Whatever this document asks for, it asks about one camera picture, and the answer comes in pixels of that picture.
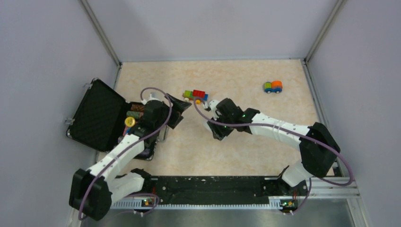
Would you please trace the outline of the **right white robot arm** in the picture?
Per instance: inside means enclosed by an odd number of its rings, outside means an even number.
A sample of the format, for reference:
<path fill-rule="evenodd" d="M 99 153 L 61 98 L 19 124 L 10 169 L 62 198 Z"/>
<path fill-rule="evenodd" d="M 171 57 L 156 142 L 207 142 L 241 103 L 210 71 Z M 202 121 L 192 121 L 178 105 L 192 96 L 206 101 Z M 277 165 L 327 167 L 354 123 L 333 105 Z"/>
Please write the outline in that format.
<path fill-rule="evenodd" d="M 257 109 L 242 110 L 230 98 L 204 102 L 203 108 L 213 114 L 206 128 L 215 139 L 223 140 L 237 130 L 275 139 L 300 152 L 300 160 L 285 168 L 277 182 L 278 191 L 284 195 L 290 195 L 296 185 L 307 178 L 324 178 L 337 158 L 332 150 L 340 152 L 337 142 L 320 122 L 311 126 L 289 123 L 267 116 Z"/>

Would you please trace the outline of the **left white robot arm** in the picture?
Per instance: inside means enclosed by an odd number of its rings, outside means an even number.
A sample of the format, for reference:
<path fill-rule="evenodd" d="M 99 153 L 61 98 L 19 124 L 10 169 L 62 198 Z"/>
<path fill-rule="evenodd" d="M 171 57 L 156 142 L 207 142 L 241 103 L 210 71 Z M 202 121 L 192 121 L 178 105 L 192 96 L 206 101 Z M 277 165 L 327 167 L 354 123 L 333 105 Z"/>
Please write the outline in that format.
<path fill-rule="evenodd" d="M 152 183 L 146 179 L 147 172 L 133 169 L 122 177 L 117 175 L 145 150 L 146 145 L 157 139 L 163 127 L 174 129 L 183 119 L 183 112 L 191 107 L 191 103 L 169 94 L 165 94 L 165 98 L 167 103 L 154 97 L 143 99 L 143 115 L 120 143 L 99 163 L 74 173 L 69 205 L 78 210 L 79 219 L 89 217 L 101 220 L 110 207 L 122 198 L 134 192 L 139 195 L 150 193 Z"/>

